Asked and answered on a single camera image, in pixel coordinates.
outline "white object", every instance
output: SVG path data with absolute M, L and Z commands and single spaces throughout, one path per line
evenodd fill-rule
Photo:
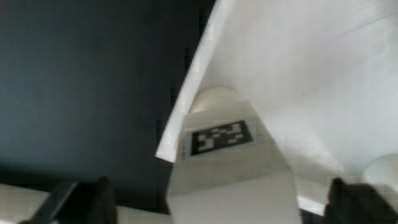
M 335 177 L 359 179 L 372 161 L 397 153 L 398 1 L 219 0 L 221 5 L 159 157 L 175 161 L 198 92 L 226 86 L 251 101 L 295 174 L 311 189 L 329 189 Z
M 185 118 L 167 204 L 176 224 L 301 223 L 294 173 L 247 101 Z

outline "white surface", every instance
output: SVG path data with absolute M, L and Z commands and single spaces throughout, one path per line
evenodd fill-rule
M 244 98 L 231 88 L 210 88 L 196 96 L 191 113 L 196 113 L 217 107 L 224 107 L 242 100 Z
M 0 184 L 0 224 L 18 223 L 31 219 L 47 197 L 47 192 Z M 121 206 L 118 218 L 120 224 L 173 224 L 169 215 Z
M 192 113 L 183 136 L 244 119 L 251 143 L 196 156 L 180 144 L 167 192 L 176 224 L 301 223 L 294 173 L 247 101 Z
M 217 44 L 201 44 L 215 49 L 196 55 L 207 74 L 191 73 L 185 85 L 196 77 L 199 91 L 226 86 L 240 92 L 297 175 L 329 187 L 333 177 L 358 179 L 370 162 L 398 153 L 398 1 L 219 2 L 230 7 L 212 18 L 226 23 L 215 23 Z M 189 109 L 176 111 L 171 143 Z M 171 154 L 159 156 L 173 161 Z

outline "dark wall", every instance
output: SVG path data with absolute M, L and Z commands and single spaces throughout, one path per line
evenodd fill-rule
M 212 0 L 0 1 L 0 182 L 50 190 L 109 176 L 160 211 L 155 159 Z

